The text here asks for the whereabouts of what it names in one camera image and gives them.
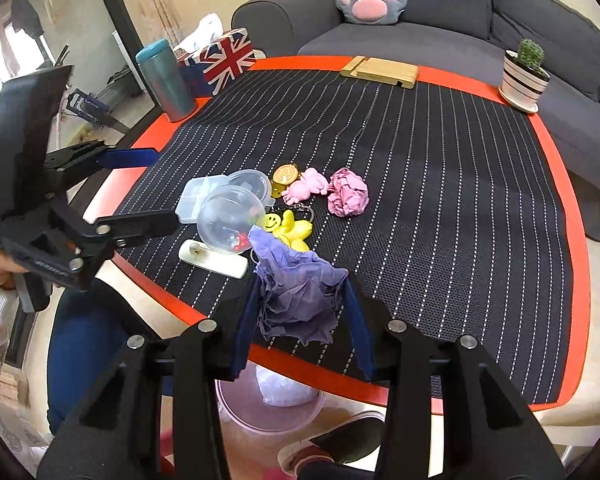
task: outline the clear plastic lid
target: clear plastic lid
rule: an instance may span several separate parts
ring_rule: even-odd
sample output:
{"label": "clear plastic lid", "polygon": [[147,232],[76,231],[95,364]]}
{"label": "clear plastic lid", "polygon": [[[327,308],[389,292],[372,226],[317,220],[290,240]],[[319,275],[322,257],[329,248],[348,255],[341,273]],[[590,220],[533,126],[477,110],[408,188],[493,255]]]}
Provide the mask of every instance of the clear plastic lid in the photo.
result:
{"label": "clear plastic lid", "polygon": [[227,177],[227,184],[239,186],[251,191],[262,202],[264,207],[274,205],[276,200],[271,197],[271,181],[269,177],[258,170],[240,170]]}
{"label": "clear plastic lid", "polygon": [[265,210],[259,197],[239,186],[217,187],[198,215],[198,234],[209,248],[239,254],[251,247],[249,230],[264,227]]}

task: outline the tissue box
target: tissue box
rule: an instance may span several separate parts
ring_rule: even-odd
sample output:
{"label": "tissue box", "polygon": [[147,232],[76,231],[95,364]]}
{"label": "tissue box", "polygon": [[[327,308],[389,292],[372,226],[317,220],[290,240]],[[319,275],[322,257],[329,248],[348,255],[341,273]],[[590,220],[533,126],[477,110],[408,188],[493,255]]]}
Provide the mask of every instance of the tissue box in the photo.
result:
{"label": "tissue box", "polygon": [[178,62],[193,97],[202,97],[218,94],[248,70],[256,58],[247,30],[236,28],[198,52],[183,54]]}

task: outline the potted cactus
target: potted cactus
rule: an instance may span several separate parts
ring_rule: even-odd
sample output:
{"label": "potted cactus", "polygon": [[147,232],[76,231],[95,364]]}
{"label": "potted cactus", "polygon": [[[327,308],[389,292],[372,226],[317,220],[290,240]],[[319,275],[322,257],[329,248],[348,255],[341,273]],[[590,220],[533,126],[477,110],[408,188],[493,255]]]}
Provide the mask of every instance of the potted cactus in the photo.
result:
{"label": "potted cactus", "polygon": [[520,41],[518,52],[507,50],[500,95],[516,108],[536,113],[536,101],[550,78],[549,73],[541,67],[543,61],[544,50],[531,40]]}

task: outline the pink plush toy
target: pink plush toy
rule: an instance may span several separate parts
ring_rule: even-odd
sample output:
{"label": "pink plush toy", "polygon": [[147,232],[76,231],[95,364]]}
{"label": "pink plush toy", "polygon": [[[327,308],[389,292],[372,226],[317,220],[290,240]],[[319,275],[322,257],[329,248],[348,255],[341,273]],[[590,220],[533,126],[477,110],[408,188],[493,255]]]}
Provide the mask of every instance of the pink plush toy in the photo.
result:
{"label": "pink plush toy", "polygon": [[311,193],[327,194],[329,183],[315,168],[307,168],[291,186],[287,187],[280,195],[287,205],[297,204],[307,200]]}
{"label": "pink plush toy", "polygon": [[362,214],[369,203],[369,193],[364,181],[349,168],[341,168],[331,176],[327,207],[336,216]]}

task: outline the crumpled purple fabric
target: crumpled purple fabric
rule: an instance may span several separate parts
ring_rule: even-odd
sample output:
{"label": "crumpled purple fabric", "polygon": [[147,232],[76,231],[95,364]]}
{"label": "crumpled purple fabric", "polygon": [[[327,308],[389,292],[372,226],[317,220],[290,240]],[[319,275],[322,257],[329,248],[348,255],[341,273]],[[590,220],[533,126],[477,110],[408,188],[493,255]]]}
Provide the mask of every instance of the crumpled purple fabric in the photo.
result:
{"label": "crumpled purple fabric", "polygon": [[333,342],[331,330],[338,324],[336,311],[349,271],[336,269],[314,251],[299,253],[257,226],[249,231],[249,241],[262,279],[262,335],[296,337],[305,346]]}
{"label": "crumpled purple fabric", "polygon": [[369,203],[366,184],[349,168],[341,168],[331,175],[327,191],[331,193],[327,207],[336,216],[362,214]]}

